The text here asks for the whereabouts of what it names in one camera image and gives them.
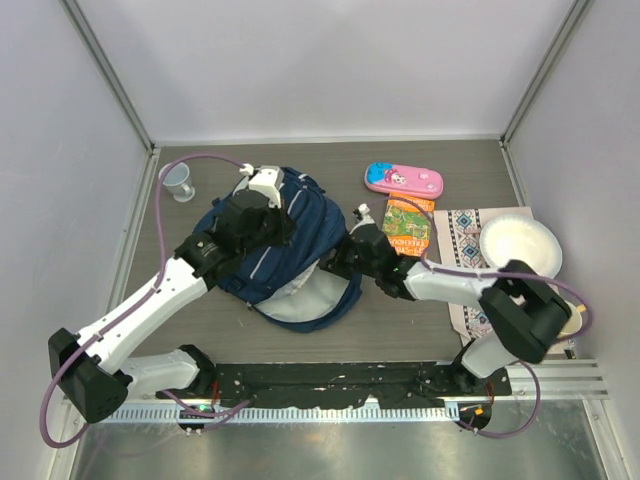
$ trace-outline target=wall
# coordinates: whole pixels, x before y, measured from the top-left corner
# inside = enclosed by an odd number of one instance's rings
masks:
[[[572,0],[80,0],[161,142],[501,134]]]
[[[595,306],[580,346],[604,372],[629,454],[640,449],[638,45],[640,3],[594,2],[512,145],[534,214],[563,245],[562,275]]]
[[[144,151],[62,8],[0,16],[0,465],[43,479],[47,340],[106,308]]]

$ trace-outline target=plate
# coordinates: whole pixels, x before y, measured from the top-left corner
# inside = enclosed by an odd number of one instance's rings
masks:
[[[538,275],[554,278],[562,266],[562,249],[555,235],[522,215],[502,215],[487,222],[480,231],[480,251],[494,268],[512,259],[522,260]]]

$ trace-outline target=backpack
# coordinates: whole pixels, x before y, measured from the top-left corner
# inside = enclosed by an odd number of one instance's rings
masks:
[[[300,333],[326,328],[342,318],[360,298],[362,276],[345,280],[316,268],[319,259],[347,235],[338,205],[324,195],[313,178],[290,167],[280,193],[284,208],[296,223],[291,245],[256,250],[233,275],[218,282],[268,321]],[[236,189],[246,185],[243,179]],[[214,215],[233,192],[214,200],[194,232],[215,230]]]

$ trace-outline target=placemat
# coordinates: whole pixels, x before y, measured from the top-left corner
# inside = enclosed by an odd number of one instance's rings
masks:
[[[479,231],[492,218],[505,214],[533,218],[529,207],[436,210],[434,221],[438,230],[442,264],[468,268],[487,267],[487,262],[480,252]],[[492,330],[489,319],[482,310],[450,303],[449,314],[451,325],[460,335],[462,345]],[[566,344],[554,345],[549,353],[562,353],[565,348]]]

